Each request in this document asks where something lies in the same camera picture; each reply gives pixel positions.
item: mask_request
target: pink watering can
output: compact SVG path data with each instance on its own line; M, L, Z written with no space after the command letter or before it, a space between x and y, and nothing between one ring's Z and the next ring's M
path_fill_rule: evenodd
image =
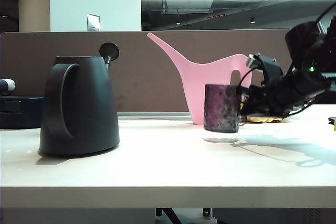
M242 77L250 69L245 65L247 57L232 55L206 64L194 63L186 59L173 47L152 33L147 36L171 58L180 73L183 90L194 124L204 124L204 94L206 84L230 84L231 74L238 70ZM248 74L242 85L250 86L252 74Z

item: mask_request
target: yellow object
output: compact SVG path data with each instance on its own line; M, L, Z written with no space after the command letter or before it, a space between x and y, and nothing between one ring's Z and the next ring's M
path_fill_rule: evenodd
M282 118L268 118L264 116L248 116L247 122L253 123L279 123L282 121Z

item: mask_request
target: black box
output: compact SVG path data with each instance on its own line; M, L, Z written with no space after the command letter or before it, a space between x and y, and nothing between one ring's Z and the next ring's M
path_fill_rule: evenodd
M41 127L43 97L0 97L0 129Z

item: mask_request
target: ceiling light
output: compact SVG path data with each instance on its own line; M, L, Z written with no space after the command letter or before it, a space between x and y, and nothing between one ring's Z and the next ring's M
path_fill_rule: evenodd
M181 14L177 12L177 20L176 20L176 24L180 25L181 24Z

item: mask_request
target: black watering can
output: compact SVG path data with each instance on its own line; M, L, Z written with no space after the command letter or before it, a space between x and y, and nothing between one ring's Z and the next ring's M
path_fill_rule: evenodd
M45 89L40 152L91 155L119 143L118 117L108 75L118 47L106 42L96 56L57 56Z

